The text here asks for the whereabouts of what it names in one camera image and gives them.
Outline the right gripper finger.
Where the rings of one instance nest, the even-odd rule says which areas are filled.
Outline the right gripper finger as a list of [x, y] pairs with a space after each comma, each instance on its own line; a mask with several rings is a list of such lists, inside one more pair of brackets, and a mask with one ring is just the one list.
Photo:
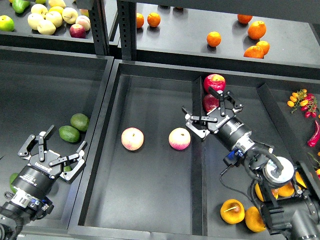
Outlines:
[[216, 91], [212, 87], [209, 87], [208, 90], [213, 97], [219, 100], [221, 117], [225, 117], [227, 115], [227, 110], [231, 110], [233, 113], [238, 113], [243, 110], [244, 105], [231, 91]]
[[209, 116], [195, 116], [184, 106], [182, 106], [181, 109], [185, 114], [185, 126], [196, 136], [201, 138], [202, 141], [204, 141], [209, 134], [216, 135], [218, 133], [217, 129], [212, 130], [208, 127], [208, 123], [216, 123], [218, 121], [217, 118]]

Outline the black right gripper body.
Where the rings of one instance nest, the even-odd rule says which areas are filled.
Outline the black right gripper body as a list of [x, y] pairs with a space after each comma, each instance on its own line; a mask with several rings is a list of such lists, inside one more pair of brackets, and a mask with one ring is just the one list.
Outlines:
[[204, 132], [206, 134], [217, 134], [219, 132], [219, 129], [235, 116], [236, 114], [233, 111], [226, 111], [223, 116], [221, 116], [221, 113], [219, 111], [211, 112], [209, 115], [204, 117], [206, 126], [206, 130]]

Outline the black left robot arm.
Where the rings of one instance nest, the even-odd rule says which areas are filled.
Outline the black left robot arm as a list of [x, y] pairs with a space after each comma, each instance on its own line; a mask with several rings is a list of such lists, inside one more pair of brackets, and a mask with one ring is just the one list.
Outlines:
[[54, 205], [47, 195], [56, 180], [72, 183], [86, 166], [86, 141], [69, 156], [47, 148], [47, 140], [54, 130], [55, 126], [51, 125], [47, 131], [31, 134], [17, 153], [28, 163], [11, 183], [15, 194], [0, 207], [2, 240], [17, 239], [25, 225], [50, 214]]

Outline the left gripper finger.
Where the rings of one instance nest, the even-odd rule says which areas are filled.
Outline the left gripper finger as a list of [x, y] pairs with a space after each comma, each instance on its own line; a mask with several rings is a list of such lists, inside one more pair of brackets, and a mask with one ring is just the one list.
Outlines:
[[55, 126], [51, 125], [47, 131], [42, 131], [38, 135], [30, 134], [17, 155], [25, 160], [31, 160], [31, 151], [35, 145], [38, 145], [38, 158], [41, 163], [45, 161], [45, 151], [47, 151], [47, 140], [55, 132]]
[[[86, 161], [84, 160], [84, 150], [86, 146], [87, 142], [83, 141], [76, 153], [64, 157], [60, 156], [50, 161], [48, 163], [49, 167], [51, 168], [49, 178], [57, 179], [58, 177], [61, 177], [64, 181], [72, 183], [86, 166]], [[65, 166], [70, 166], [72, 164], [76, 165], [73, 166], [71, 171], [64, 171]]]

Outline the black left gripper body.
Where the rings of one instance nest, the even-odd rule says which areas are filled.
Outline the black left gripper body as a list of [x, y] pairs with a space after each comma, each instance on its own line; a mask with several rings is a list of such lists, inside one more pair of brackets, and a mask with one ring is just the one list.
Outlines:
[[52, 150], [45, 150], [43, 156], [39, 153], [28, 153], [27, 159], [29, 160], [28, 166], [32, 169], [46, 175], [50, 179], [57, 179], [63, 171], [63, 165], [58, 163], [50, 165], [50, 162], [55, 162], [62, 156]]

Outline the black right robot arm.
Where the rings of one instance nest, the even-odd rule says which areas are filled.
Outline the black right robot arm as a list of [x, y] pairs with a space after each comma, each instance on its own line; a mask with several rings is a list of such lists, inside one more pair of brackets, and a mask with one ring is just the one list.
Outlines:
[[243, 105], [231, 91], [209, 92], [219, 106], [206, 115], [196, 116], [185, 107], [186, 127], [204, 140], [214, 135], [229, 150], [224, 158], [228, 168], [243, 165], [260, 188], [263, 200], [253, 195], [264, 226], [271, 235], [281, 234], [287, 240], [320, 238], [320, 196], [315, 180], [303, 163], [273, 154], [273, 147], [251, 139], [251, 129], [236, 115]]

